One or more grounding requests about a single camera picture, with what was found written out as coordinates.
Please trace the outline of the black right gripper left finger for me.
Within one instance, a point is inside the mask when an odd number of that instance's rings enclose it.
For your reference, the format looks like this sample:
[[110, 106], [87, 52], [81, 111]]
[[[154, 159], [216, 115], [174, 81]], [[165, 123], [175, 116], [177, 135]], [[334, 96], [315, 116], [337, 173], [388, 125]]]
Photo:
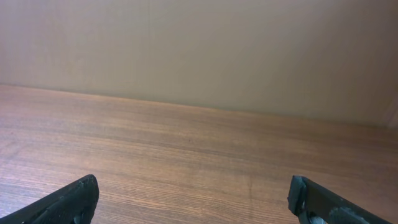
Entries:
[[90, 224], [99, 200], [93, 174], [1, 218], [1, 224]]

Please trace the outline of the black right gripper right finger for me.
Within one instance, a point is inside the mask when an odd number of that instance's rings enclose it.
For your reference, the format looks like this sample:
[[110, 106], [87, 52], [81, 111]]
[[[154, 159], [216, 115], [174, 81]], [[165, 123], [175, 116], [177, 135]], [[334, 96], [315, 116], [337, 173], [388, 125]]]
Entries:
[[391, 224], [304, 176], [292, 177], [287, 200], [300, 224]]

